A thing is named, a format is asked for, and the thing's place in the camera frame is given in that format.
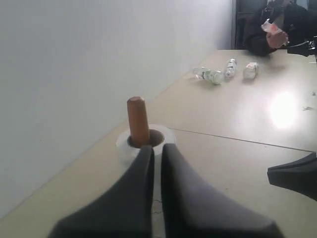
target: wooden peg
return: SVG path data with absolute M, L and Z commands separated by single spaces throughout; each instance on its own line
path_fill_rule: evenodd
M 136 148 L 149 145 L 150 130 L 144 99 L 132 97 L 128 100 L 127 106 L 132 145 Z

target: white wall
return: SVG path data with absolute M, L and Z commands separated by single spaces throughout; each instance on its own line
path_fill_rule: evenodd
M 0 1 L 0 217 L 216 48 L 231 0 Z

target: black jacket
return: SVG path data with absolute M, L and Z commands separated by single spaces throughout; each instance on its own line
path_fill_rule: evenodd
M 264 13 L 265 8 L 259 9 L 249 19 L 244 32 L 244 45 L 250 52 L 259 56 L 265 56 L 275 51 L 275 49 L 269 47 L 266 41 L 266 32 L 261 28 L 261 25 L 267 19 Z M 284 10 L 282 30 L 288 34 L 290 46 L 311 39 L 314 35 L 317 35 L 317 14 L 291 3 Z

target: person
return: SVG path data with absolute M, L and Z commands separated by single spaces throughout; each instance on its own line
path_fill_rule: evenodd
M 259 56 L 266 56 L 281 48 L 285 42 L 297 45 L 317 35 L 317 15 L 296 5 L 292 0 L 269 0 L 248 21 L 244 32 L 244 45 Z M 283 31 L 272 35 L 262 30 L 267 20 Z

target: hole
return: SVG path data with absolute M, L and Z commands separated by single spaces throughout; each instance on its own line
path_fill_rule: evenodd
M 164 141 L 164 136 L 162 133 L 160 133 L 158 130 L 150 129 L 150 145 L 152 147 L 156 147 L 162 144 L 163 141 Z M 133 145 L 131 136 L 129 136 L 128 138 L 128 145 L 134 148 L 137 148 L 136 146 Z

